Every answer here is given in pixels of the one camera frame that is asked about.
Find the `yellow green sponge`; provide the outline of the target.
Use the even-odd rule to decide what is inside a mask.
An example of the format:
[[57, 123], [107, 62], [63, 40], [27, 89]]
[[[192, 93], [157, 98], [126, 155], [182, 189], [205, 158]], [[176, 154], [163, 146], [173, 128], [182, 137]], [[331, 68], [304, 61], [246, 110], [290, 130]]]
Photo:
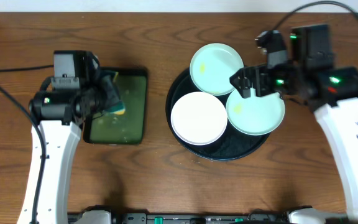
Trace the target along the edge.
[[121, 99], [119, 89], [116, 85], [116, 78], [118, 77], [118, 72], [108, 70], [107, 71], [107, 86], [106, 86], [106, 111], [113, 114], [124, 114], [125, 105]]

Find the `white plate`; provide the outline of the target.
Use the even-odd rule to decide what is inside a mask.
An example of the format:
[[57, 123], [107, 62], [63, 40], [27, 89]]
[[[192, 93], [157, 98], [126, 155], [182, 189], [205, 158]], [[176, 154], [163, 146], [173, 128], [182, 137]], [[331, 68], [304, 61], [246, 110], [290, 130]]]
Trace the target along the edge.
[[225, 132], [227, 122], [224, 105], [215, 96], [200, 91], [182, 96], [170, 114], [173, 132], [195, 146], [217, 141]]

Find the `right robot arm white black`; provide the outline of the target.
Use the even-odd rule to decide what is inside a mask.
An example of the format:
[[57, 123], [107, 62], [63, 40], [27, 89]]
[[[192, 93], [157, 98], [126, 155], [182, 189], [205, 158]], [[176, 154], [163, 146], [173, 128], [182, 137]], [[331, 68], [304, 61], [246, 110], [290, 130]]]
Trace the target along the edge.
[[239, 69], [229, 81], [242, 98], [250, 97], [254, 89], [258, 97], [281, 93], [307, 101], [331, 147], [344, 189], [346, 217], [358, 223], [358, 70], [260, 65]]

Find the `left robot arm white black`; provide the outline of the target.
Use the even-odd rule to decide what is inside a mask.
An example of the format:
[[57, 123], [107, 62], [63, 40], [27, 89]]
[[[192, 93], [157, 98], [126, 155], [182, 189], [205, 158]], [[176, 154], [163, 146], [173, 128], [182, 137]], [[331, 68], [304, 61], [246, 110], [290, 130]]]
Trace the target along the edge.
[[54, 75], [29, 103], [32, 159], [18, 223], [67, 223], [67, 200], [73, 158], [82, 124], [94, 114], [125, 112], [115, 79], [95, 54], [56, 50]]

